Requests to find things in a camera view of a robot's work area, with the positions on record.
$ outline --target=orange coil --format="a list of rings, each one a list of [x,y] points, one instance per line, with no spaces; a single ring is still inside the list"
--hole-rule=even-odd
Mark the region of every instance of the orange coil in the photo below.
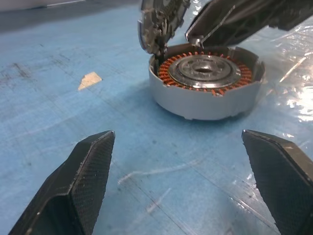
[[[252,72],[246,65],[244,65],[241,62],[238,62],[238,61],[235,61],[235,60],[231,59],[230,56],[225,56],[223,54],[218,54],[218,53],[213,53],[213,55],[219,56],[219,57],[222,57],[222,58],[225,58],[227,60],[232,61],[240,69],[240,71],[241,71],[241,79],[239,79],[236,83],[231,84],[231,85],[229,85],[227,87],[223,87],[223,88],[197,89],[197,88],[185,86],[185,85],[177,82],[176,80],[174,80],[170,76],[170,74],[169,74],[169,67],[170,67],[170,65],[172,63],[174,63],[176,60],[178,60],[178,59],[180,59],[182,57],[198,55],[198,54],[204,55],[204,52],[203,51],[201,51],[200,53],[198,53],[198,52],[193,52],[193,53],[192,52],[188,52],[188,54],[183,53],[181,55],[176,55],[176,56],[173,56],[173,57],[167,59],[159,67],[159,70],[158,70],[159,78],[163,81],[163,83],[165,85],[168,85],[168,86],[176,86],[176,87],[180,87],[180,88],[183,88],[183,89],[195,90],[195,91],[199,91],[199,92],[208,92],[208,91],[210,91],[213,95],[218,95],[218,94],[219,95],[224,95],[224,93],[229,91],[229,90],[232,90],[232,89],[235,89],[235,88],[238,88],[238,87],[242,87],[242,86],[246,86],[246,85],[248,85],[248,84],[250,84],[252,82]]]

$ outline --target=blue floor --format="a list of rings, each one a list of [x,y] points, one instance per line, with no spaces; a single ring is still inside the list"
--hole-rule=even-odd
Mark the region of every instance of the blue floor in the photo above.
[[[183,33],[203,5],[193,1]],[[242,43],[267,73],[248,115],[187,121],[151,98],[136,0],[0,15],[0,234],[85,137],[116,132],[94,235],[276,235],[243,129],[297,143],[313,159],[313,19]],[[102,81],[79,90],[85,74]]]

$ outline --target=gray plastic casing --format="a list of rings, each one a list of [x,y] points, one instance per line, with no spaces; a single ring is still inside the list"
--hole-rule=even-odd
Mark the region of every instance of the gray plastic casing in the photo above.
[[[192,50],[195,50],[195,47],[191,44],[168,47],[164,59]],[[257,55],[240,47],[235,49],[212,47],[212,50],[223,51],[224,55],[238,59],[247,65],[252,70],[253,82],[226,91],[223,96],[214,96],[211,92],[168,86],[157,75],[159,61],[153,55],[149,60],[150,87],[154,99],[161,107],[189,120],[220,120],[236,116],[253,108],[265,75],[264,63],[259,61]]]

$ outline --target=center hole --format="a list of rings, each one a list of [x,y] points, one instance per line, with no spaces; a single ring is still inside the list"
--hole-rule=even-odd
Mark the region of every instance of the center hole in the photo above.
[[[206,69],[206,68],[197,68],[197,69],[195,69],[195,71],[204,72],[204,73],[213,72],[212,70]]]

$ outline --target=gray plastic part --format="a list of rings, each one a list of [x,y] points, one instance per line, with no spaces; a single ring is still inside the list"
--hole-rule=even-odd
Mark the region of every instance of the gray plastic part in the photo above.
[[[179,46],[168,48],[169,51],[171,49],[179,50]],[[264,64],[258,61],[257,55],[240,47],[226,50],[229,51],[228,54],[237,58],[247,55],[245,60],[249,60],[250,64],[246,65],[252,70],[254,80],[251,84],[229,90],[223,96],[168,86],[157,76],[158,61],[152,56],[149,60],[149,77],[156,102],[169,112],[189,120],[220,120],[251,110],[265,73]]]

